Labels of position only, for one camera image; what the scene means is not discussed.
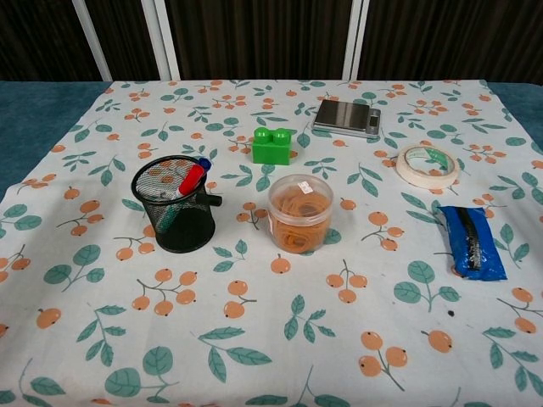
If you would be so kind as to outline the red-capped marker pen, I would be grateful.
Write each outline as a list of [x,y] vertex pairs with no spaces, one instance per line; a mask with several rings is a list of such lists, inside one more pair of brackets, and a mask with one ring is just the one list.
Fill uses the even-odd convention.
[[[176,190],[176,198],[184,198],[188,194],[194,191],[196,186],[200,183],[200,179],[206,173],[206,169],[200,164],[194,164],[188,173],[183,178],[179,187]],[[162,215],[157,223],[158,233],[166,233],[172,223],[174,222],[177,214],[181,208],[179,203],[174,203],[168,206],[165,213]]]

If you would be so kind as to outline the black mesh pen holder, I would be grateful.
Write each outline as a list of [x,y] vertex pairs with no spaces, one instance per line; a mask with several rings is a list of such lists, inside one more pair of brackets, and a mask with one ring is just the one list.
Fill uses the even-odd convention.
[[[202,248],[216,230],[213,207],[196,203],[197,194],[207,193],[205,183],[209,170],[193,192],[176,198],[177,188],[198,160],[185,155],[165,156],[144,165],[132,179],[132,193],[148,215],[157,243],[172,253],[183,254]],[[166,233],[158,233],[157,223],[172,204],[181,205],[177,217]]]

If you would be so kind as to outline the clear jar of rubber bands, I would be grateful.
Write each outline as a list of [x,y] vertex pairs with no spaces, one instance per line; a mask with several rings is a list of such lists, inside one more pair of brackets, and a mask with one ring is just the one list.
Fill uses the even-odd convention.
[[284,176],[268,191],[269,229],[274,243],[293,254],[320,248],[333,212],[333,190],[305,174]]

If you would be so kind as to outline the green toy building block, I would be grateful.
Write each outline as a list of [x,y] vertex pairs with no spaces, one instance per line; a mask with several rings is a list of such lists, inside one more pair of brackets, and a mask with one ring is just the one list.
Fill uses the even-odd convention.
[[289,165],[290,147],[291,134],[287,129],[258,127],[252,142],[252,161],[254,164]]

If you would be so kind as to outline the floral orange-fruit tablecloth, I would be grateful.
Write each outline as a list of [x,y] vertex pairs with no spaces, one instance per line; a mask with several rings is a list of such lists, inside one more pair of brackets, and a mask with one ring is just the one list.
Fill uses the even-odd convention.
[[[323,100],[378,137],[314,131]],[[258,127],[289,165],[254,164]],[[405,182],[401,149],[460,173]],[[134,175],[205,157],[213,237],[164,250]],[[333,190],[323,245],[280,249],[268,191]],[[439,206],[481,208],[507,279],[455,269]],[[117,81],[0,201],[0,407],[543,407],[543,148],[485,81]]]

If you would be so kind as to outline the silver digital pocket scale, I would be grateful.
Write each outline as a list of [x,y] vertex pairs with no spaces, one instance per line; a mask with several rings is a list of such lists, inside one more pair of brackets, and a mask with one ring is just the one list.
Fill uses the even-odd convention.
[[312,124],[314,131],[350,137],[378,137],[381,110],[365,104],[323,100]]

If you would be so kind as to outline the cream masking tape roll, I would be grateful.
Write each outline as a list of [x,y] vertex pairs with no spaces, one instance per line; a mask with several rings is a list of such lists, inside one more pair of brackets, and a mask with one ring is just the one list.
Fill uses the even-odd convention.
[[[432,175],[429,170],[420,168],[427,160],[438,165],[438,175]],[[427,190],[451,186],[460,173],[460,165],[454,157],[443,149],[425,145],[411,145],[401,149],[395,169],[405,182]]]

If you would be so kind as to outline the blue snack packet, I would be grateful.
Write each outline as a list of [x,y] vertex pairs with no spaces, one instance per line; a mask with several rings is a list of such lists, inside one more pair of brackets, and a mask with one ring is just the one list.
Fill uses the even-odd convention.
[[505,281],[507,274],[484,210],[448,205],[439,206],[439,211],[445,217],[456,272],[468,280]]

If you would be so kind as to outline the white frame post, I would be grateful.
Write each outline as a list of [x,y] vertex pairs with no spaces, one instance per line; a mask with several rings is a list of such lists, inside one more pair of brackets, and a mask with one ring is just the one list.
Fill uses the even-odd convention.
[[87,44],[90,47],[94,62],[97,65],[98,72],[103,81],[112,81],[112,75],[109,70],[107,60],[104,56],[97,32],[95,30],[92,18],[88,12],[85,0],[71,0],[75,9],[77,18],[83,29]]
[[160,79],[179,81],[180,70],[165,0],[141,0]]
[[371,0],[351,1],[341,75],[343,81],[352,81],[358,76],[370,3]]

